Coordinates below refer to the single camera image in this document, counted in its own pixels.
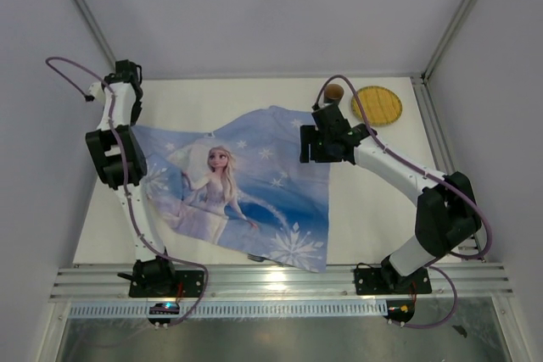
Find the blue pink Elsa cloth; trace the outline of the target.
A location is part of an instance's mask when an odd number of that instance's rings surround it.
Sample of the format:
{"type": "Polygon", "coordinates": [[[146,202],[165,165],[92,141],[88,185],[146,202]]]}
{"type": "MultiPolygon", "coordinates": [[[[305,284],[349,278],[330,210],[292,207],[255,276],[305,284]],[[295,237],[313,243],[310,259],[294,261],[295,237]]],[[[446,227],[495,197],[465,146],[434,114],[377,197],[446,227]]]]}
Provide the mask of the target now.
{"type": "Polygon", "coordinates": [[[330,168],[299,160],[311,122],[272,106],[208,133],[137,126],[152,209],[179,236],[324,271],[330,168]]]}

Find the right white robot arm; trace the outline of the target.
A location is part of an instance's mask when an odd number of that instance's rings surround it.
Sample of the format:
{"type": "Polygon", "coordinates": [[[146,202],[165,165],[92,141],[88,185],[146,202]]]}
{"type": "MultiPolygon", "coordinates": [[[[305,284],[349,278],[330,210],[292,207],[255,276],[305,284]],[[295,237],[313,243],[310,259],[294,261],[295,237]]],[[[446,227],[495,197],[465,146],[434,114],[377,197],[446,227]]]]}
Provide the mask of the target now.
{"type": "Polygon", "coordinates": [[[351,126],[335,104],[314,105],[311,116],[313,124],[300,128],[300,162],[357,165],[387,181],[416,207],[413,237],[378,269],[378,282],[386,292],[407,289],[425,266],[481,228],[472,185],[463,173],[447,175],[416,166],[378,143],[373,129],[351,126]]]}

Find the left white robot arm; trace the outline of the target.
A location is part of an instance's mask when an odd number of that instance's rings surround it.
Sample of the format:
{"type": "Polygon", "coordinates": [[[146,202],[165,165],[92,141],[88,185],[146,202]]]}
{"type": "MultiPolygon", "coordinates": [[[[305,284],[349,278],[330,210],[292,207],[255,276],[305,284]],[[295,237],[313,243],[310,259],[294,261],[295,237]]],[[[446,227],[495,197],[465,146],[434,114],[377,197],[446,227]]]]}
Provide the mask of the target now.
{"type": "Polygon", "coordinates": [[[98,178],[120,200],[131,228],[135,263],[130,275],[120,276],[137,288],[166,296],[176,290],[178,276],[150,213],[145,196],[148,166],[132,131],[142,112],[142,82],[139,64],[115,62],[115,70],[90,88],[92,97],[104,96],[104,112],[85,139],[98,178]]]}

